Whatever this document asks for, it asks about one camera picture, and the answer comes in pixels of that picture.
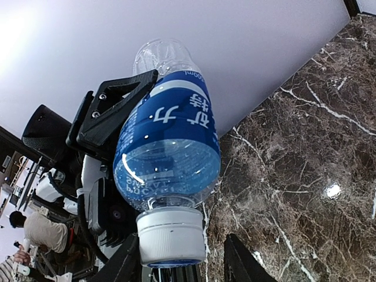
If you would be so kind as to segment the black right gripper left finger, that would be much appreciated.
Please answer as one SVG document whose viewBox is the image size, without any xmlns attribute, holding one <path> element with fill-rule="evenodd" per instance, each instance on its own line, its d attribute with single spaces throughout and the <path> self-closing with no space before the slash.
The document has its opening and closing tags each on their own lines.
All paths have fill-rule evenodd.
<svg viewBox="0 0 376 282">
<path fill-rule="evenodd" d="M 104 267 L 93 276 L 94 281 L 140 281 L 139 238 L 130 234 Z"/>
</svg>

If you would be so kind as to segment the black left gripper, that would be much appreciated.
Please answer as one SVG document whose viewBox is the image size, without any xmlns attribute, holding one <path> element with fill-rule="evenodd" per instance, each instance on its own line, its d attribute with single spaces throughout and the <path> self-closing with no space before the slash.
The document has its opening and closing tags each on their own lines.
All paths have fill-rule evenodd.
<svg viewBox="0 0 376 282">
<path fill-rule="evenodd" d="M 113 160 L 116 147 L 113 136 L 137 103 L 152 90 L 157 77 L 158 71 L 152 69 L 104 81 L 96 94 L 89 91 L 70 127 L 67 146 L 98 160 Z"/>
</svg>

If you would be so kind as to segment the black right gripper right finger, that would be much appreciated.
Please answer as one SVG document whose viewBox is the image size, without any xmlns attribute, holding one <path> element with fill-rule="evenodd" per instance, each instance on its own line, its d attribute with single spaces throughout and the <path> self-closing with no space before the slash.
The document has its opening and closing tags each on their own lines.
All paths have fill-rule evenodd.
<svg viewBox="0 0 376 282">
<path fill-rule="evenodd" d="M 224 242 L 224 280 L 277 282 L 233 233 L 228 234 Z"/>
</svg>

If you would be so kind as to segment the white Pocari bottle cap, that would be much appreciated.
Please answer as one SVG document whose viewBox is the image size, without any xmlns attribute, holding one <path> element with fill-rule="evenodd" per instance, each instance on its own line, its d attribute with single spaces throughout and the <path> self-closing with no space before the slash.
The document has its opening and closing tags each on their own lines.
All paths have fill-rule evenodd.
<svg viewBox="0 0 376 282">
<path fill-rule="evenodd" d="M 136 219 L 140 260 L 150 268 L 183 267 L 203 262 L 203 215 L 188 207 L 161 207 Z"/>
</svg>

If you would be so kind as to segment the Pocari Sweat clear bottle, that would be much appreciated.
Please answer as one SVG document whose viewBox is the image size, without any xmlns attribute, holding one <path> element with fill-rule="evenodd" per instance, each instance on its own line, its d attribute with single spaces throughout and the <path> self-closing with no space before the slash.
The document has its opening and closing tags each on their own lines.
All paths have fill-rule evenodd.
<svg viewBox="0 0 376 282">
<path fill-rule="evenodd" d="M 123 125 L 113 162 L 116 187 L 136 210 L 196 207 L 214 189 L 220 146 L 205 79 L 187 48 L 157 39 L 137 53 L 134 74 L 157 82 Z"/>
</svg>

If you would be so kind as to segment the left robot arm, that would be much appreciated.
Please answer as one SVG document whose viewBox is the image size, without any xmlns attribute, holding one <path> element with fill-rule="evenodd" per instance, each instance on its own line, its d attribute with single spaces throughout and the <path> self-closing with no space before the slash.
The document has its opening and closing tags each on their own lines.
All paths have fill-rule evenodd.
<svg viewBox="0 0 376 282">
<path fill-rule="evenodd" d="M 66 176 L 76 177 L 82 171 L 84 156 L 108 167 L 108 198 L 93 204 L 103 221 L 102 229 L 136 231 L 136 211 L 117 192 L 111 170 L 120 130 L 133 108 L 152 90 L 157 77 L 153 69 L 102 82 L 96 92 L 85 95 L 73 122 L 40 105 L 22 134 L 24 145 L 38 151 L 49 167 Z"/>
</svg>

